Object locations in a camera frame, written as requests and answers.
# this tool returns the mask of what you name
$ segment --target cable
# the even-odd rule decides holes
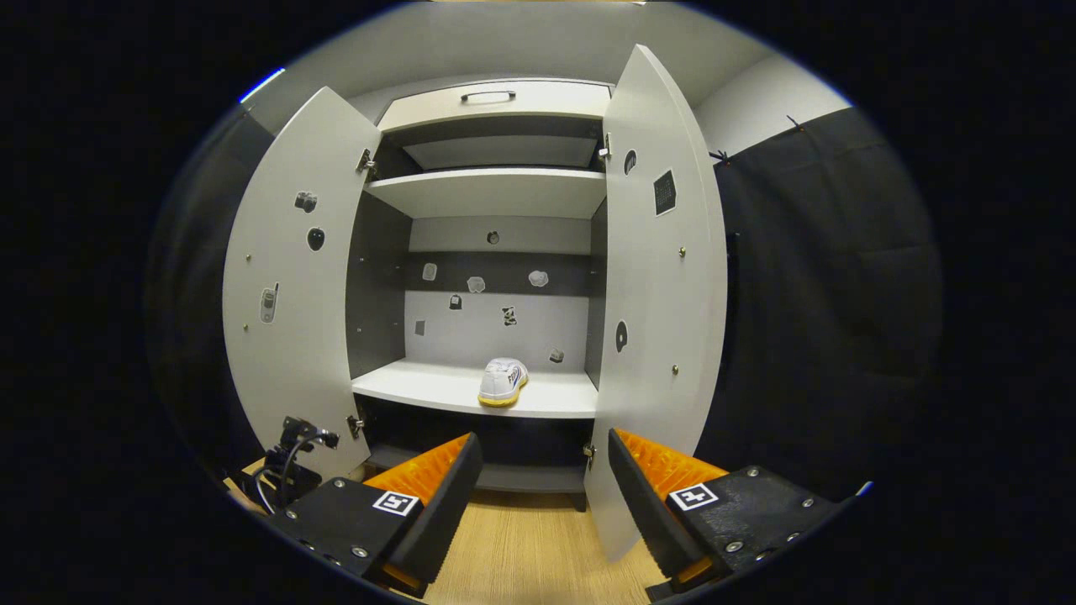
[[[315,434],[311,435],[310,437],[302,438],[299,440],[298,444],[295,445],[294,448],[292,448],[292,452],[287,454],[287,460],[284,462],[284,472],[280,474],[280,491],[277,492],[277,495],[280,496],[277,500],[279,501],[281,507],[287,506],[288,504],[287,472],[292,468],[292,461],[295,460],[295,454],[299,453],[299,448],[301,448],[302,446],[309,444],[310,441],[313,441],[314,439],[321,439],[325,435],[322,434]]]
[[[273,510],[272,505],[269,504],[269,498],[266,497],[266,493],[261,489],[261,475],[268,474],[268,472],[269,472],[268,466],[263,466],[261,468],[259,468],[258,472],[254,474],[254,486],[257,487],[258,495],[261,496],[261,504],[265,505],[266,510],[269,511],[269,515],[275,515],[277,511]]]

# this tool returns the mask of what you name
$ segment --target white sneaker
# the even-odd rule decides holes
[[[520,389],[527,383],[527,368],[519,360],[497,357],[485,366],[485,376],[478,390],[478,400],[496,408],[510,406],[520,398]]]

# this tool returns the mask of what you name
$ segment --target wooden floor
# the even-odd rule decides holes
[[[561,494],[475,492],[430,605],[595,605],[650,603],[665,581],[642,540],[618,561],[601,553],[591,512]]]

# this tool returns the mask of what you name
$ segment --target black curtain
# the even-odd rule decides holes
[[[222,290],[231,224],[273,136],[239,105],[187,161],[158,216],[146,265],[146,349],[161,402],[223,479],[263,455],[231,380]]]
[[[731,265],[722,376],[699,459],[830,500],[911,447],[942,330],[931,223],[855,108],[714,166]]]

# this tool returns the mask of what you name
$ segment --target yellow shoe sole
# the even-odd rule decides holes
[[[520,383],[520,390],[516,391],[515,395],[512,395],[511,399],[486,399],[485,397],[480,396],[478,398],[478,403],[483,406],[490,406],[491,408],[507,408],[520,399],[520,393],[523,391],[523,388],[527,385],[529,380],[529,376],[523,379],[523,382]]]

